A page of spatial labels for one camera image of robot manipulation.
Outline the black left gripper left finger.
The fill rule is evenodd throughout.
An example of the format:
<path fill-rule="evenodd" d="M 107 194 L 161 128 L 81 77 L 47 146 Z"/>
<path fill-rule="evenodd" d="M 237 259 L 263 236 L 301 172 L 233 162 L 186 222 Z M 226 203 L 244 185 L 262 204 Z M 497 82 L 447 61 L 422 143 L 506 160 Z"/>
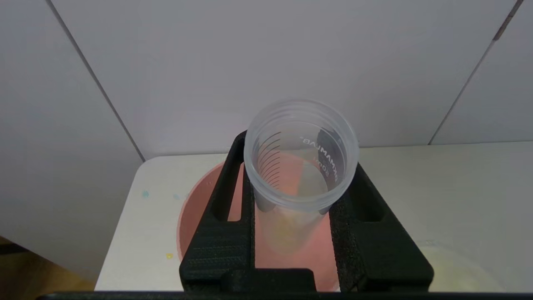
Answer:
<path fill-rule="evenodd" d="M 254 200 L 249 182 L 242 184 L 242 212 L 228 220 L 246 133 L 233 141 L 229 154 L 179 267 L 186 292 L 245 292 L 246 275 L 254 269 Z"/>

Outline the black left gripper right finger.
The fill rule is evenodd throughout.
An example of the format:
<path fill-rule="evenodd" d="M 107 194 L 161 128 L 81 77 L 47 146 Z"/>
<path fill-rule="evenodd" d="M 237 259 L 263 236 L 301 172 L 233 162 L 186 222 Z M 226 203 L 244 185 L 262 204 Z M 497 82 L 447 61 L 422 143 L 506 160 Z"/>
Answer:
<path fill-rule="evenodd" d="M 428 292 L 431 264 L 361 165 L 329 219 L 341 292 Z"/>

